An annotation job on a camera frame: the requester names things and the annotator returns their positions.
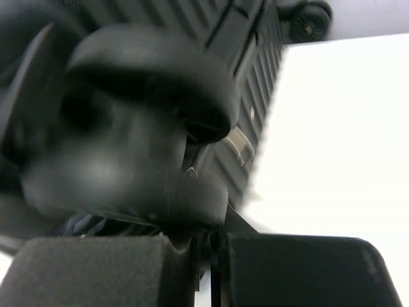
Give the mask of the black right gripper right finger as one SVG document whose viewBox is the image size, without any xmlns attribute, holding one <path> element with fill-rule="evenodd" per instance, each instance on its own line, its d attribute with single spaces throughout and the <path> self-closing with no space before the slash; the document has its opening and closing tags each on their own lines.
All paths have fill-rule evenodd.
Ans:
<svg viewBox="0 0 409 307">
<path fill-rule="evenodd" d="M 210 251 L 213 306 L 401 306 L 366 240 L 260 233 L 228 209 Z"/>
</svg>

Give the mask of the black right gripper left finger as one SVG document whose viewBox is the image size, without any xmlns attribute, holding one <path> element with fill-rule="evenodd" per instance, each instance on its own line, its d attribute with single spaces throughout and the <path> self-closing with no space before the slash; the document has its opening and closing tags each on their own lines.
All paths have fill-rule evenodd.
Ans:
<svg viewBox="0 0 409 307">
<path fill-rule="evenodd" d="M 34 239 L 1 283 L 1 306 L 193 306 L 190 242 L 141 237 Z"/>
</svg>

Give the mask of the black hard-shell suitcase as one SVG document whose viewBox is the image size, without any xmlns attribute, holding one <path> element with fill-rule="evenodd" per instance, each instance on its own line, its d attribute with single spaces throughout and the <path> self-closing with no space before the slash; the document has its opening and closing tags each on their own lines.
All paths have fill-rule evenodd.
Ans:
<svg viewBox="0 0 409 307">
<path fill-rule="evenodd" d="M 287 43 L 328 1 L 2 1 L 1 251 L 205 239 L 242 200 Z"/>
</svg>

